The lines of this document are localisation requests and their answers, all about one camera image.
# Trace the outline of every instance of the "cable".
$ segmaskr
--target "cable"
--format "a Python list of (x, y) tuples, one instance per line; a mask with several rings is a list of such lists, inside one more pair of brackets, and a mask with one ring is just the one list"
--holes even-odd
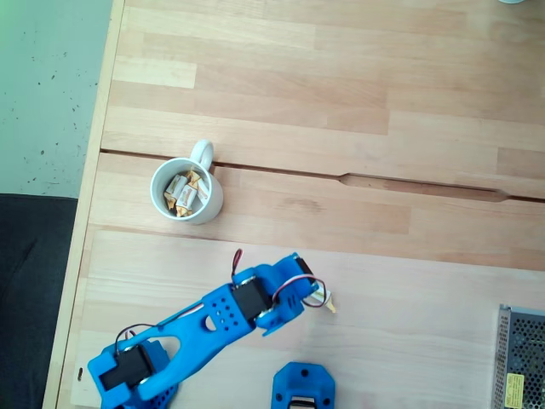
[(231, 277), (235, 275), (235, 271), (237, 271), (237, 265), (240, 262), (240, 259), (242, 258), (242, 249), (238, 249), (235, 251), (235, 255), (232, 258), (232, 271), (231, 271)]
[(129, 339), (129, 333), (130, 333), (130, 335), (132, 335), (133, 337), (136, 335), (136, 332), (134, 332), (133, 330), (125, 331), (125, 339)]
[(119, 337), (121, 337), (121, 335), (130, 330), (131, 328), (135, 328), (136, 326), (149, 326), (150, 328), (153, 328), (155, 325), (152, 325), (152, 324), (133, 324), (133, 325), (129, 325), (125, 328), (123, 328), (119, 333), (118, 335), (116, 336), (116, 342), (113, 344), (113, 350), (115, 351), (115, 355), (119, 355), (119, 349), (118, 349), (118, 341), (119, 341)]
[(302, 300), (303, 304), (305, 304), (307, 307), (312, 307), (312, 308), (320, 308), (320, 307), (323, 307), (325, 305), (325, 302), (327, 301), (327, 293), (326, 293), (326, 290), (325, 290), (325, 283), (322, 279), (317, 279), (316, 277), (314, 277), (312, 274), (300, 274), (300, 275), (296, 275), (295, 277), (292, 277), (290, 279), (287, 279), (275, 292), (274, 294), (272, 294), (272, 302), (275, 302), (278, 298), (278, 295), (280, 294), (281, 290), (283, 290), (284, 288), (286, 288), (288, 285), (296, 282), (297, 280), (299, 279), (315, 279), (316, 281), (318, 281), (322, 287), (324, 287), (324, 300), (320, 303), (320, 304), (311, 304), (309, 302), (306, 302), (305, 300)]

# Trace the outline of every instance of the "metal mesh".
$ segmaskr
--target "metal mesh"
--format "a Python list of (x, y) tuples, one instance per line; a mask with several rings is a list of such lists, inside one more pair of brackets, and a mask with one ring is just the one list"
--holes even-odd
[(496, 368), (494, 380), (494, 394), (492, 398), (493, 409), (503, 409), (505, 393), (506, 362), (508, 359), (508, 333), (509, 314), (507, 311), (500, 312), (500, 319), (497, 331), (496, 346)]
[(508, 372), (525, 376), (523, 409), (545, 409), (545, 319), (512, 316)]

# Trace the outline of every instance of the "robotic arm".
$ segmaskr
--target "robotic arm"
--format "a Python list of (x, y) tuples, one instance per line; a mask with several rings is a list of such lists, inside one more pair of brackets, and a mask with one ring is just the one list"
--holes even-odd
[[(235, 274), (232, 283), (199, 302), (132, 338), (116, 339), (88, 365), (102, 407), (165, 407), (178, 383), (256, 327), (265, 329), (266, 336), (293, 320), (303, 312), (304, 298), (317, 289), (310, 268), (294, 253), (273, 266), (262, 264)], [(179, 339), (172, 360), (159, 341), (147, 341), (152, 337)]]

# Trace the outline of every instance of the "mug handle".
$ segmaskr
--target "mug handle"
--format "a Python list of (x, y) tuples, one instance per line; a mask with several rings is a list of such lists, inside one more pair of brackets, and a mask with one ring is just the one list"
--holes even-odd
[(214, 145), (212, 145), (212, 142), (205, 139), (197, 142), (191, 151), (190, 159), (203, 166), (206, 170), (210, 169), (213, 158)]

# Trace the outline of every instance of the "table edge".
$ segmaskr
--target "table edge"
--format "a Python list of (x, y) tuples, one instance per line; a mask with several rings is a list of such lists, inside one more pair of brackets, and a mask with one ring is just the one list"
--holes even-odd
[(83, 168), (82, 184), (77, 201), (76, 218), (72, 230), (72, 241), (66, 264), (66, 273), (62, 296), (60, 299), (59, 315), (54, 333), (53, 348), (49, 361), (49, 370), (45, 392), (43, 395), (42, 408), (53, 408), (57, 406), (60, 390), (60, 378), (66, 355), (66, 345), (72, 321), (72, 309), (76, 296), (77, 279), (83, 254), (83, 243), (87, 232), (89, 211), (95, 175), (100, 154), (100, 143), (102, 131), (106, 119), (106, 109), (112, 82), (113, 65), (118, 47), (119, 32), (121, 30), (124, 0), (112, 0), (112, 11), (106, 35), (106, 44), (100, 67), (99, 83), (96, 91), (95, 109), (89, 132), (89, 144), (87, 147), (87, 158)]

